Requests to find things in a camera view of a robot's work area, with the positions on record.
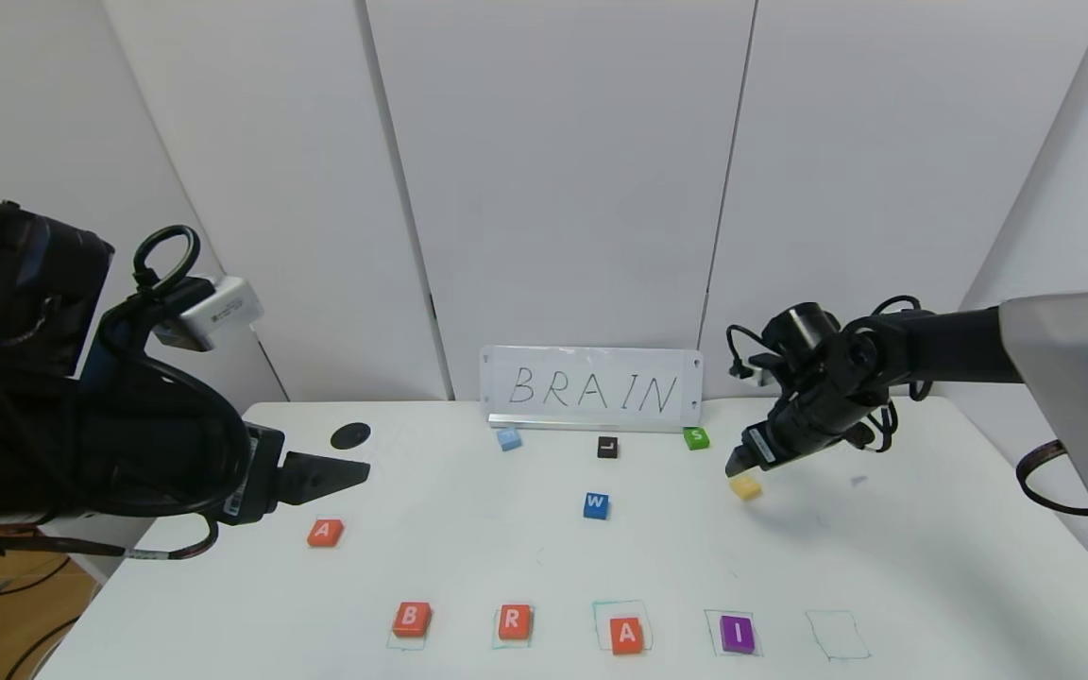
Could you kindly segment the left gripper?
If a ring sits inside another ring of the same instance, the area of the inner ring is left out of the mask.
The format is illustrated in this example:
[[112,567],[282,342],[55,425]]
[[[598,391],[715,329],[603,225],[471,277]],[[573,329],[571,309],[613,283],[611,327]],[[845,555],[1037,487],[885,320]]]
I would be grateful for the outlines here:
[[330,459],[313,453],[288,452],[280,466],[284,434],[255,423],[245,425],[250,440],[245,480],[217,508],[217,520],[226,526],[258,522],[275,511],[279,503],[302,506],[327,498],[363,484],[370,474],[371,465],[367,462]]

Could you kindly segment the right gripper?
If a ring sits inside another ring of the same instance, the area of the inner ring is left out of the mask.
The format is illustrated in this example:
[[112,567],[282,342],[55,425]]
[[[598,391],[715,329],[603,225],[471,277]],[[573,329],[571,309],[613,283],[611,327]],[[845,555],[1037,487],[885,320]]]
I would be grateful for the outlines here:
[[858,404],[832,390],[795,393],[772,406],[764,421],[742,432],[742,444],[729,453],[726,478],[752,468],[770,470],[824,452],[841,442],[858,423]]

